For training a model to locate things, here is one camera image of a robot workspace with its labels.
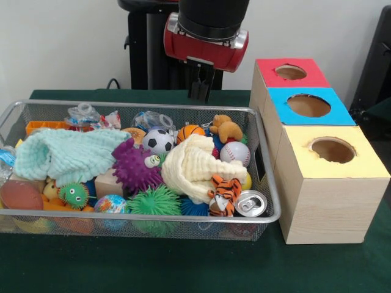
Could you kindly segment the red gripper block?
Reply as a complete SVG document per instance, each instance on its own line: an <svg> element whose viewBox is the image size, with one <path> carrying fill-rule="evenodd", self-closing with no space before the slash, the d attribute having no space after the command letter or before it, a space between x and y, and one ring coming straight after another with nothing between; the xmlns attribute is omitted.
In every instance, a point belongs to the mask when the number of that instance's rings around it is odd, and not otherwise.
<svg viewBox="0 0 391 293"><path fill-rule="evenodd" d="M192 68L189 97L207 102L213 85L215 69L231 73L238 69L249 43L249 32L240 29L231 40L224 42L201 40L185 32L180 26L178 17L179 14L171 13L166 21L163 37L164 50L169 57L184 62L189 60L198 62L190 63ZM207 64L204 66L205 78L202 83L199 78L202 67L200 63Z"/></svg>

